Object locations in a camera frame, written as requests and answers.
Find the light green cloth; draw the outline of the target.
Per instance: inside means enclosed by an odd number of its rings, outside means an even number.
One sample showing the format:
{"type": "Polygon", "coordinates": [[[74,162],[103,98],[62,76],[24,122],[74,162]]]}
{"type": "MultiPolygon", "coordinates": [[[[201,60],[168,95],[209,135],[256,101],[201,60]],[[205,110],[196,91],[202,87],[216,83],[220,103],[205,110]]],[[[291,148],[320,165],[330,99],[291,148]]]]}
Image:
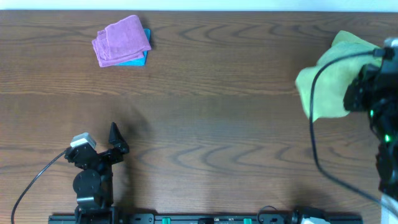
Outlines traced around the light green cloth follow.
{"type": "MultiPolygon", "coordinates": [[[[336,58],[372,51],[376,48],[376,45],[360,39],[350,32],[339,31],[333,39],[331,47],[318,59],[317,64],[301,70],[295,80],[306,116],[310,116],[312,82],[322,66],[336,58]]],[[[380,66],[381,59],[370,55],[349,58],[330,65],[321,73],[317,79],[313,97],[314,121],[318,118],[341,118],[349,114],[343,106],[346,90],[358,76],[362,66],[369,63],[380,66]]]]}

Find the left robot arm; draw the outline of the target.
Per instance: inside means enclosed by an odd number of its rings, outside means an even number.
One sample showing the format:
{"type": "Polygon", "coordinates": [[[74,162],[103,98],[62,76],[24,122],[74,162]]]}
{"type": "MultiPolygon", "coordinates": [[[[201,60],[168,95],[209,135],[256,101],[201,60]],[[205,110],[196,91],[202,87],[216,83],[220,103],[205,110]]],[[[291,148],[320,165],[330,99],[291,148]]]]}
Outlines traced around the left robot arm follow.
{"type": "Polygon", "coordinates": [[[112,166],[124,160],[129,146],[116,123],[111,123],[108,142],[112,148],[98,153],[95,151],[96,141],[89,133],[82,133],[73,137],[66,150],[65,159],[82,170],[73,180],[76,223],[125,222],[123,213],[113,206],[112,166]]]}

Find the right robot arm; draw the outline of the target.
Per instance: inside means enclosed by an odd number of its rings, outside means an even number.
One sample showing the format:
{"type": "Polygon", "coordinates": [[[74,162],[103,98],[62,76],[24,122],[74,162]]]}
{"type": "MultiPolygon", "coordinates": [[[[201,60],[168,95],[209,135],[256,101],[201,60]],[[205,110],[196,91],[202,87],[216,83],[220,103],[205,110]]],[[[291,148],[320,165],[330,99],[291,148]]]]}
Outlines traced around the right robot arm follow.
{"type": "Polygon", "coordinates": [[[397,200],[397,62],[366,64],[349,84],[343,98],[345,110],[366,112],[369,127],[380,141],[376,168],[379,190],[397,200]]]}

